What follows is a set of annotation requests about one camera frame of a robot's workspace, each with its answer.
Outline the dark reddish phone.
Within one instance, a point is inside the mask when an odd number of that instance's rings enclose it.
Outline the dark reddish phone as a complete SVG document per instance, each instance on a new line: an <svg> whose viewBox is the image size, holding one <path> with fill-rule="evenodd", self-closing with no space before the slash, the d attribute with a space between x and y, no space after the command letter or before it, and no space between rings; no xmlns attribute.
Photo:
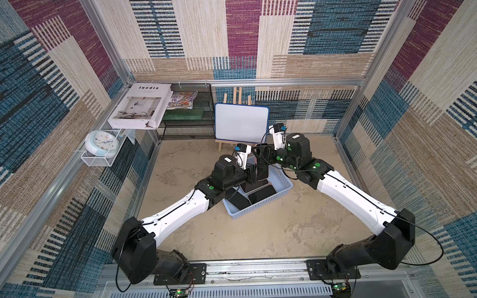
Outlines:
<svg viewBox="0 0 477 298"><path fill-rule="evenodd" d="M257 181L255 183L244 182L240 185L240 188L244 193L248 194L250 192L255 192L256 190L262 187L265 187L267 185L269 185L269 181L265 179L265 180Z"/></svg>

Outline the blue plastic storage basket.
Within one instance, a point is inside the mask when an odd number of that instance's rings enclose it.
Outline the blue plastic storage basket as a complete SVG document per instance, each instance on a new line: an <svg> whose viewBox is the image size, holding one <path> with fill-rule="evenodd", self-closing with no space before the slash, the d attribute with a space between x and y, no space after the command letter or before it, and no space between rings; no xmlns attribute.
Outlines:
<svg viewBox="0 0 477 298"><path fill-rule="evenodd" d="M244 193L239 187L238 192L232 198L232 202L224 199L222 202L228 214L233 219L238 219L269 202L287 195L293 187L293 183L282 173L281 169L272 166L269 166L267 181L266 186L250 193Z"/></svg>

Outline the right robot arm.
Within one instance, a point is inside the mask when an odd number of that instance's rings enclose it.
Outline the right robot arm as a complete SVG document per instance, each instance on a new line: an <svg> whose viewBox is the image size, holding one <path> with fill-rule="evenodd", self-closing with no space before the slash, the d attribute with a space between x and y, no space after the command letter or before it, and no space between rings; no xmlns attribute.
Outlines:
<svg viewBox="0 0 477 298"><path fill-rule="evenodd" d="M327 255L324 267L329 276L336 278L366 264L394 270L414 246L414 214L407 209L397 211L374 199L333 166L314 158L303 134L276 134L272 145L259 144L252 152L259 165L280 165L293 171L299 181L334 199L372 232L372 236L359 242L336 246Z"/></svg>

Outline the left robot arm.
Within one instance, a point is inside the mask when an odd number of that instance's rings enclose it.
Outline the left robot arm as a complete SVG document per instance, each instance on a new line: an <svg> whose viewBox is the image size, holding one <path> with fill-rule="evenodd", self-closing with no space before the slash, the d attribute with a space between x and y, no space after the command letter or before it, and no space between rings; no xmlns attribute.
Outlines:
<svg viewBox="0 0 477 298"><path fill-rule="evenodd" d="M142 220L127 219L116 239L111 255L131 284L154 274L166 281L184 283L190 275L190 262L179 251L158 247L171 233L233 195L241 184L253 184L268 176L267 165L238 163L232 155L222 155L212 173L170 207Z"/></svg>

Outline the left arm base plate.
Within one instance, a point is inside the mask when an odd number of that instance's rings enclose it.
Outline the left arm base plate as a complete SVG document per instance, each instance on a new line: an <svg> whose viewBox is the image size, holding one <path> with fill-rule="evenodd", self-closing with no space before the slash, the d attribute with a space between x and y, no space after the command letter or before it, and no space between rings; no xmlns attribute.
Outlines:
<svg viewBox="0 0 477 298"><path fill-rule="evenodd" d="M207 275L206 263L191 263L186 265L179 273L172 276L156 274L154 286L198 285L205 284Z"/></svg>

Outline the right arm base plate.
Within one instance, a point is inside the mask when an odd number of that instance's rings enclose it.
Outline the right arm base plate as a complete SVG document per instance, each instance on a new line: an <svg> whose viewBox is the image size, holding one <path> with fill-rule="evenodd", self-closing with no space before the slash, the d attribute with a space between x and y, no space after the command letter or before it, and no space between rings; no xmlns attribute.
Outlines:
<svg viewBox="0 0 477 298"><path fill-rule="evenodd" d="M354 267L343 269L324 258L305 261L309 278L312 281L335 281L339 279L360 279L359 269Z"/></svg>

